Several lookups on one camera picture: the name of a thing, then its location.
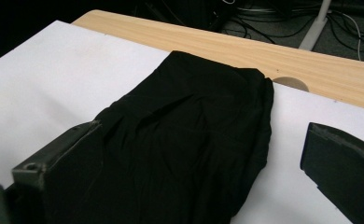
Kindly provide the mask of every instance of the cable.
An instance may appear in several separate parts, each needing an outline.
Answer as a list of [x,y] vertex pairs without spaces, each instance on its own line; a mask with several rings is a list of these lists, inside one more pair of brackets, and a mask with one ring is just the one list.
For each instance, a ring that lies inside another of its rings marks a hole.
[[[255,22],[284,22],[284,21],[288,21],[288,19],[281,19],[281,20],[252,20],[249,18],[249,16],[247,16],[246,14],[238,14],[240,16],[240,18],[244,19],[245,21],[255,21]],[[306,17],[306,16],[311,16],[311,15],[316,15],[316,13],[304,13],[304,14],[296,14],[296,15],[292,15],[289,19],[296,19],[298,17]]]
[[184,22],[182,22],[182,20],[180,20],[177,16],[176,16],[176,14],[174,14],[174,12],[168,7],[168,5],[163,1],[163,0],[161,0],[162,1],[162,3],[164,4],[164,6],[167,8],[167,10],[174,16],[174,18],[177,20],[177,21],[179,21],[179,23],[181,24],[181,25],[184,25],[184,26],[187,26]]
[[244,34],[244,38],[248,38],[248,39],[252,38],[252,36],[250,34],[248,34],[247,31],[245,32],[245,31],[239,31],[239,30],[233,30],[233,29],[222,29],[222,30],[225,31],[226,35],[229,35],[228,31],[233,31],[235,33]]
[[356,28],[357,28],[357,36],[359,37],[359,40],[357,42],[357,57],[359,58],[360,61],[362,61],[360,59],[360,40],[361,40],[361,37],[360,37],[359,27],[357,26],[357,22],[352,17],[350,17],[350,16],[348,16],[348,15],[346,15],[344,13],[343,13],[343,16],[345,16],[346,18],[350,19],[354,23],[354,25],[356,26]]
[[[306,10],[308,8],[319,9],[319,7],[321,7],[320,4],[315,4],[315,5],[311,5],[311,6],[295,7],[295,8],[292,9],[292,11],[294,11],[294,10]],[[241,11],[248,11],[248,12],[269,12],[269,13],[276,13],[277,12],[272,8],[254,8],[254,9],[252,9],[252,6],[249,7],[249,8],[238,7],[237,9],[241,10]]]
[[228,2],[227,0],[222,0],[222,2],[224,2],[228,5],[233,5],[235,3],[235,0],[232,0],[231,2]]
[[[343,14],[342,14],[342,12],[339,12],[339,11],[332,11],[332,12],[334,12],[334,13],[336,13],[336,14],[333,14],[333,15],[340,15],[340,16],[342,16],[342,19],[343,19]],[[344,28],[341,24],[339,24],[339,22],[338,21],[336,21],[333,17],[331,17],[331,16],[329,16],[331,19],[333,19],[333,21],[336,23],[336,25],[338,25],[343,31],[345,31],[346,33],[348,33],[350,36],[352,36],[352,37],[356,37],[357,36],[357,34],[354,34],[353,32],[351,32],[351,30],[349,30],[347,27],[346,28]],[[363,37],[364,37],[364,35],[361,35],[361,41],[364,43],[364,39],[363,39]]]
[[345,18],[343,16],[343,14],[344,14],[343,8],[342,8],[342,11],[335,11],[335,10],[333,10],[333,12],[335,12],[336,14],[342,15],[342,19],[343,19],[343,23],[344,23],[345,28],[352,33],[351,29],[349,29],[351,27],[351,25],[346,22],[346,20],[345,20]]
[[255,29],[253,26],[251,26],[250,24],[248,24],[248,23],[246,23],[246,22],[244,22],[244,21],[242,21],[241,19],[239,19],[239,18],[237,18],[238,20],[240,20],[240,22],[246,27],[246,28],[248,28],[248,29],[250,29],[250,30],[252,30],[252,31],[254,31],[255,33],[257,33],[257,34],[259,34],[259,35],[262,35],[264,38],[266,38],[266,39],[268,39],[272,44],[275,44],[275,42],[271,39],[271,38],[269,38],[266,34],[264,34],[264,33],[262,33],[261,31],[259,31],[259,30],[257,30],[257,29]]
[[286,21],[286,18],[283,19],[279,19],[277,17],[277,15],[275,14],[275,12],[264,12],[264,14],[262,12],[260,12],[260,14],[254,14],[254,15],[249,15],[249,14],[245,14],[244,12],[239,12],[237,13],[237,15],[241,18],[244,18],[245,20],[248,21],[257,21],[257,22],[280,22],[280,21]]
[[336,32],[334,30],[334,25],[333,23],[335,22],[335,20],[330,16],[328,15],[327,18],[329,19],[329,24],[330,24],[330,30],[332,31],[333,33],[333,36],[336,38],[336,40],[343,46],[345,46],[346,48],[348,49],[351,49],[351,50],[357,50],[357,49],[354,49],[353,47],[350,47],[348,46],[347,44],[345,44],[344,42],[342,42],[342,40],[336,35]]
[[263,35],[266,35],[268,37],[275,37],[275,38],[287,38],[287,37],[292,37],[294,35],[297,35],[298,33],[300,33],[302,30],[304,30],[304,28],[310,23],[310,21],[312,21],[313,19],[315,19],[315,16],[311,17],[307,22],[304,23],[304,25],[299,28],[297,31],[295,31],[294,33],[290,34],[290,35],[270,35],[270,34],[266,34],[266,33],[263,33]]
[[255,5],[255,0],[251,0],[251,3],[248,8],[251,9],[254,5]]
[[246,38],[246,37],[249,35],[248,30],[246,29],[246,27],[245,27],[245,26],[244,26],[241,22],[239,22],[239,21],[235,21],[235,20],[229,20],[229,21],[231,21],[231,22],[235,22],[235,23],[237,23],[237,24],[241,25],[241,26],[244,28],[244,30],[245,30],[244,38]]

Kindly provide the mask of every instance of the light wood surface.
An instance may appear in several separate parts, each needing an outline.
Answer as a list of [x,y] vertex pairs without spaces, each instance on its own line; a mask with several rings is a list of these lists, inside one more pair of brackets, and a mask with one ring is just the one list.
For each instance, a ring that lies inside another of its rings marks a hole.
[[88,12],[73,24],[157,49],[258,68],[270,78],[294,77],[312,93],[364,107],[363,62],[101,10]]

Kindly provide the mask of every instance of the black fabric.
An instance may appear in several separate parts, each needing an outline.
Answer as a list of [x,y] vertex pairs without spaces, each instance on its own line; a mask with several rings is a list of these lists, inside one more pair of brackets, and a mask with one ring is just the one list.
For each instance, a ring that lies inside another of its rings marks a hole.
[[104,109],[104,173],[76,223],[230,223],[271,137],[273,83],[172,52]]

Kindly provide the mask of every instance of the white cable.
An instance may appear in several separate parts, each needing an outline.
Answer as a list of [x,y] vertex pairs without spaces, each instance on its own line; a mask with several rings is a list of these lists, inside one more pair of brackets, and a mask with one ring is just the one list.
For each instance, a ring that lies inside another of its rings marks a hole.
[[350,17],[350,16],[348,16],[348,15],[346,15],[344,13],[342,13],[342,15],[345,16],[346,18],[350,19],[357,28],[357,36],[359,37],[359,40],[357,42],[357,57],[360,60],[360,31],[359,31],[359,27],[357,27],[357,22],[352,17]]
[[228,5],[233,5],[235,3],[235,0],[232,0],[231,2],[228,2],[227,0],[222,0],[222,1]]
[[[310,10],[311,8],[313,8],[313,7],[320,7],[320,6],[321,5],[298,7],[298,8],[292,9],[292,12],[307,11],[307,10]],[[244,7],[238,7],[237,9],[242,10],[242,11],[250,11],[250,12],[276,12],[272,8],[244,8]]]

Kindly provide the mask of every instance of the wooden desk edge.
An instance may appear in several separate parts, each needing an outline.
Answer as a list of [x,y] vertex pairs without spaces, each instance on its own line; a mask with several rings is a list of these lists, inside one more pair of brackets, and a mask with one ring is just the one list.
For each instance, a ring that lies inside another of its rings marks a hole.
[[157,49],[258,68],[270,78],[294,77],[312,93],[364,107],[363,62],[101,10],[88,12],[73,24]]

